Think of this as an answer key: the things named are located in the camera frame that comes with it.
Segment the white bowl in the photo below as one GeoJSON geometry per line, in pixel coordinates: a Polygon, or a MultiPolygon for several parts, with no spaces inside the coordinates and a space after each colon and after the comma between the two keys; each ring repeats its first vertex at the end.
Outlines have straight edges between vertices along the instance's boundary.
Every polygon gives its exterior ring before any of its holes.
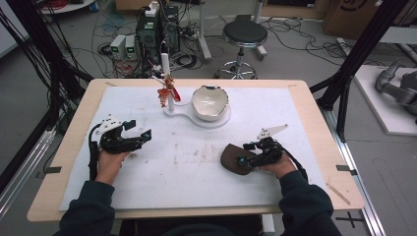
{"type": "Polygon", "coordinates": [[[194,91],[191,100],[195,114],[205,121],[222,118],[229,104],[226,91],[217,86],[202,86],[194,91]]]}

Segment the dark sleeve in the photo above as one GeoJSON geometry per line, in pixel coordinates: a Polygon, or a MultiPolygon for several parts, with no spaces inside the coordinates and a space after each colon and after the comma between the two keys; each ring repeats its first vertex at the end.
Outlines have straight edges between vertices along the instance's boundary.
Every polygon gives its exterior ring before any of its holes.
{"type": "Polygon", "coordinates": [[[316,185],[309,185],[300,171],[292,171],[279,179],[285,231],[289,235],[341,235],[331,220],[333,206],[328,194],[316,185]]]}
{"type": "Polygon", "coordinates": [[[110,206],[114,188],[110,185],[86,181],[77,200],[59,222],[55,235],[110,235],[114,208],[110,206]]]}

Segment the brown pad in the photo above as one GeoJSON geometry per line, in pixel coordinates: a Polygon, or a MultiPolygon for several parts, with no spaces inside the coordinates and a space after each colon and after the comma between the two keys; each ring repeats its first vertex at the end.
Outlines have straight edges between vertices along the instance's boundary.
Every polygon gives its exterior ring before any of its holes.
{"type": "Polygon", "coordinates": [[[239,165],[237,161],[238,156],[246,156],[249,158],[255,156],[255,154],[241,147],[229,144],[221,154],[220,163],[224,168],[235,174],[247,175],[251,173],[254,168],[249,165],[239,165]]]}

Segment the human hand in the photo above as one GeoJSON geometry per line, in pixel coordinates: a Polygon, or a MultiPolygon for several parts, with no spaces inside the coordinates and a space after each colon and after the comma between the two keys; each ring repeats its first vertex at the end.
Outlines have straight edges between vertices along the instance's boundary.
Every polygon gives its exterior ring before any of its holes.
{"type": "Polygon", "coordinates": [[[282,154],[281,159],[276,163],[261,166],[260,169],[272,172],[278,179],[282,178],[289,172],[297,170],[292,163],[291,158],[289,158],[285,153],[282,154]]]}
{"type": "Polygon", "coordinates": [[[129,151],[110,154],[107,151],[102,150],[98,155],[98,173],[95,181],[112,185],[122,166],[122,161],[129,154],[129,151]]]}

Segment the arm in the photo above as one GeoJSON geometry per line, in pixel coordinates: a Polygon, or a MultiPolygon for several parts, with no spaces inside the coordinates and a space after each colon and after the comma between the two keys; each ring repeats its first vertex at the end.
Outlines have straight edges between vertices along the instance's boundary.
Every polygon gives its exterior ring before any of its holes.
{"type": "Polygon", "coordinates": [[[309,185],[285,154],[275,164],[261,167],[279,179],[285,231],[282,235],[341,235],[331,220],[333,207],[328,194],[309,185]]]}
{"type": "Polygon", "coordinates": [[[111,186],[128,152],[109,154],[102,151],[98,157],[95,181],[86,181],[77,200],[59,222],[56,235],[109,235],[114,221],[110,206],[114,188],[111,186]]]}

